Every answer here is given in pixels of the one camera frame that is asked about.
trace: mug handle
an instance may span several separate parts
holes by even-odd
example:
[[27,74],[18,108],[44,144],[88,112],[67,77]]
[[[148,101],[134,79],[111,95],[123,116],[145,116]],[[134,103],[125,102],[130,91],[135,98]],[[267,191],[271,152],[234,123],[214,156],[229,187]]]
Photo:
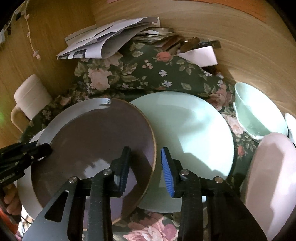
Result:
[[21,108],[19,108],[17,105],[12,109],[10,118],[12,123],[19,129],[21,133],[24,132],[30,122]]

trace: screw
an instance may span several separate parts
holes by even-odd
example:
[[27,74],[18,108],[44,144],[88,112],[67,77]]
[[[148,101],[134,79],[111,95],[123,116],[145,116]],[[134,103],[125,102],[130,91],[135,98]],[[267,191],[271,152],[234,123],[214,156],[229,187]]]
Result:
[[215,182],[216,183],[222,183],[224,180],[221,177],[215,177]]
[[112,173],[112,170],[110,168],[107,168],[103,171],[104,175],[110,175]]
[[180,171],[180,173],[181,173],[181,175],[186,176],[186,175],[188,175],[190,172],[189,172],[188,169],[182,169],[182,170]]
[[75,183],[77,181],[78,181],[78,178],[77,177],[71,177],[71,178],[69,178],[69,182],[70,183]]

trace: floral tablecloth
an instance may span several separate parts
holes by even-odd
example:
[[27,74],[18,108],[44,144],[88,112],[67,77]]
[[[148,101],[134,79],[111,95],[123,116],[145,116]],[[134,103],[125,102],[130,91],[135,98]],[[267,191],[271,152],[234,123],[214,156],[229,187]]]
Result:
[[[89,98],[113,97],[130,102],[157,91],[184,92],[205,99],[229,124],[235,151],[227,182],[239,194],[239,187],[246,176],[257,144],[237,122],[232,107],[234,86],[227,80],[178,56],[137,42],[127,43],[108,59],[81,59],[74,74],[76,78],[71,88],[34,117],[22,135],[22,142],[28,142],[69,106]],[[180,213],[151,213],[137,208],[127,218],[113,225],[114,240],[174,241],[179,222]],[[204,239],[208,240],[206,208],[204,225]]]

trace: wooden wall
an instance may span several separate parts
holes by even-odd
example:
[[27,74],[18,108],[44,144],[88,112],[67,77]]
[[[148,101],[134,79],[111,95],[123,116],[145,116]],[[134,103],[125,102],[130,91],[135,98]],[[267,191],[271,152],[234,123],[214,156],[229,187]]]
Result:
[[219,68],[237,82],[266,93],[283,112],[296,114],[296,43],[276,11],[264,1],[266,23],[239,10],[196,1],[91,0],[98,26],[122,19],[160,17],[163,27],[185,36],[221,41]]
[[0,148],[20,137],[10,120],[16,89],[36,74],[53,97],[65,91],[77,60],[57,60],[56,54],[66,48],[66,36],[95,24],[89,0],[31,0],[27,13],[33,46],[41,60],[32,57],[24,17],[14,21],[0,50]]

